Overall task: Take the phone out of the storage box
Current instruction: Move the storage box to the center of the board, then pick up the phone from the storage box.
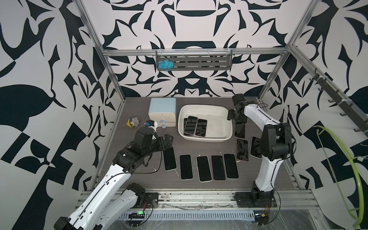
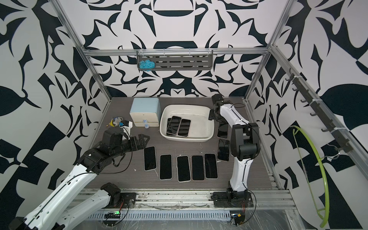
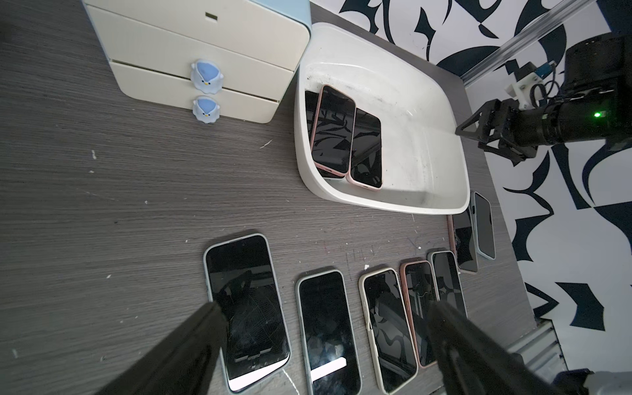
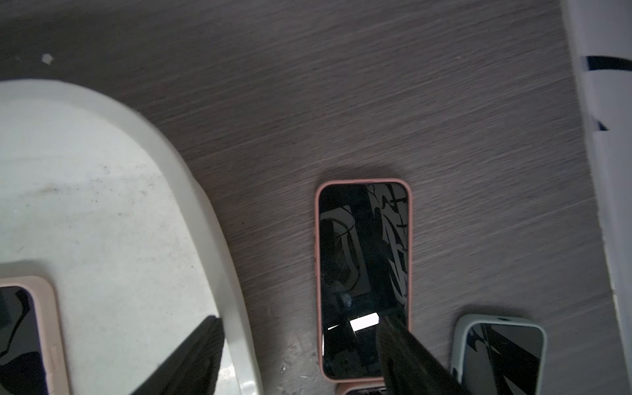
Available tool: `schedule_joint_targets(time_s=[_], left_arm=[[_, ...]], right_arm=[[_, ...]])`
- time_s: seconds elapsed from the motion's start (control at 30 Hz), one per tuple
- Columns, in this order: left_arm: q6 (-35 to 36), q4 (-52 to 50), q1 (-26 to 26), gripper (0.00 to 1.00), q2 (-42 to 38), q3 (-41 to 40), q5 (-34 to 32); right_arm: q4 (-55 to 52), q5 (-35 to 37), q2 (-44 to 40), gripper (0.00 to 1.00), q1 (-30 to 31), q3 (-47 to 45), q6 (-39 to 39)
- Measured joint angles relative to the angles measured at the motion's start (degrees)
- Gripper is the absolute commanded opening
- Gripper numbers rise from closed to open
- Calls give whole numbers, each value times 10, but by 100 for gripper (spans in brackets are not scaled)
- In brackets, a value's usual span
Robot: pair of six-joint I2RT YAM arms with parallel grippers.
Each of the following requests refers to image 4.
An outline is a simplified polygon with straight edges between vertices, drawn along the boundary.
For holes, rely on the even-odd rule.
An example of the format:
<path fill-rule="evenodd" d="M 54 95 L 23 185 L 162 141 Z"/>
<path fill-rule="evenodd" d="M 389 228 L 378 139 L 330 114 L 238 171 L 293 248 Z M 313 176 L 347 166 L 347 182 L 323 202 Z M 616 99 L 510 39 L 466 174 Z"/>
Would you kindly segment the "white plastic storage tub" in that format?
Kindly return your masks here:
<path fill-rule="evenodd" d="M 208 316 L 216 393 L 263 392 L 207 194 L 138 112 L 77 85 L 1 85 L 1 273 L 54 288 L 73 394 L 130 394 Z"/>

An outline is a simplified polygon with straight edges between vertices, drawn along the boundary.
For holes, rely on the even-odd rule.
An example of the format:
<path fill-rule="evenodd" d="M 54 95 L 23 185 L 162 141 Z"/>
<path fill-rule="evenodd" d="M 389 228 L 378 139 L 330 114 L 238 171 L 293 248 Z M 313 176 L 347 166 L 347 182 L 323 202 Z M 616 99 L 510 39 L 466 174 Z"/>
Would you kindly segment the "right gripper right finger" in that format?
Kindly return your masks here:
<path fill-rule="evenodd" d="M 388 394 L 468 393 L 399 321 L 380 319 L 376 342 Z"/>

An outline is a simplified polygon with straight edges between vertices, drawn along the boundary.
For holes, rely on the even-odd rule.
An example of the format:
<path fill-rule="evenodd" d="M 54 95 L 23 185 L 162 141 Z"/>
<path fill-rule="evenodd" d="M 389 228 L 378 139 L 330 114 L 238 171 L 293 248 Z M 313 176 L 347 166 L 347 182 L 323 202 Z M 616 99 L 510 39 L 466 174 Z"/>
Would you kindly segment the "black phone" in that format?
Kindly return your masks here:
<path fill-rule="evenodd" d="M 411 198 L 401 179 L 333 180 L 315 193 L 319 367 L 333 383 L 380 380 L 378 325 L 411 328 Z"/>
<path fill-rule="evenodd" d="M 42 277 L 1 280 L 1 393 L 71 393 L 57 298 Z"/>
<path fill-rule="evenodd" d="M 381 395 L 387 393 L 383 380 L 340 383 L 336 388 L 336 395 Z"/>
<path fill-rule="evenodd" d="M 541 393 L 547 335 L 534 322 L 465 314 L 454 328 L 450 374 L 470 394 Z"/>

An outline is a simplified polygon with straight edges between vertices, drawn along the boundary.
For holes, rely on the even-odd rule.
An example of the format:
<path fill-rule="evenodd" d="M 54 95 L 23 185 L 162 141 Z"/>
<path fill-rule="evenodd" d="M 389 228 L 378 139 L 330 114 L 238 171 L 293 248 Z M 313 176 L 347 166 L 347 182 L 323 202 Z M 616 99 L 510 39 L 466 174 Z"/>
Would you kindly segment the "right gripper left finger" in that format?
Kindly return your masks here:
<path fill-rule="evenodd" d="M 222 320 L 206 317 L 133 394 L 215 393 L 224 343 Z"/>

